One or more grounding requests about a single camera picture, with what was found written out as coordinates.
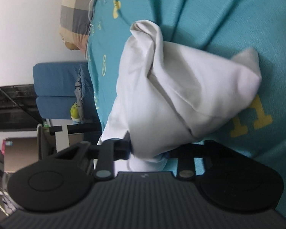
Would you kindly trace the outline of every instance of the white fabric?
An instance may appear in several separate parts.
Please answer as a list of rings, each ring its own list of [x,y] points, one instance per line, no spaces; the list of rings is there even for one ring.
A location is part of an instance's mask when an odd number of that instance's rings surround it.
[[[228,60],[165,42],[147,20],[130,31],[100,143],[129,132],[134,155],[151,159],[200,141],[248,107],[258,91],[261,73],[252,48]]]

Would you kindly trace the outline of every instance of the white wall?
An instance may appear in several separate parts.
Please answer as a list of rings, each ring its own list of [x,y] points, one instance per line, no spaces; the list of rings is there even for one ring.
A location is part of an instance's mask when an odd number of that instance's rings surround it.
[[[0,86],[33,83],[39,62],[83,60],[59,35],[62,0],[0,0]]]

